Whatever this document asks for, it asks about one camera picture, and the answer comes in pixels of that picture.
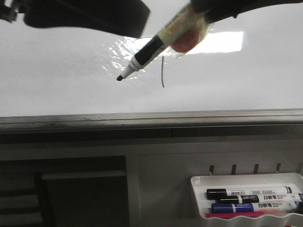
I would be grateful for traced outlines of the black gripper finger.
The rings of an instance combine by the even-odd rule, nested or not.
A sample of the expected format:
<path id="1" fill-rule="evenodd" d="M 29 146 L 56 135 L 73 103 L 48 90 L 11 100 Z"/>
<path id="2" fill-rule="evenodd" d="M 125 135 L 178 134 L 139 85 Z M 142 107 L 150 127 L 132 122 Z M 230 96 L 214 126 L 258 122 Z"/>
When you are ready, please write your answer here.
<path id="1" fill-rule="evenodd" d="M 251 10 L 282 4 L 302 3 L 302 0 L 191 0 L 195 13 L 205 13 L 205 20 L 214 23 Z"/>
<path id="2" fill-rule="evenodd" d="M 149 14 L 141 0 L 32 0 L 24 22 L 34 28 L 82 27 L 138 38 Z"/>

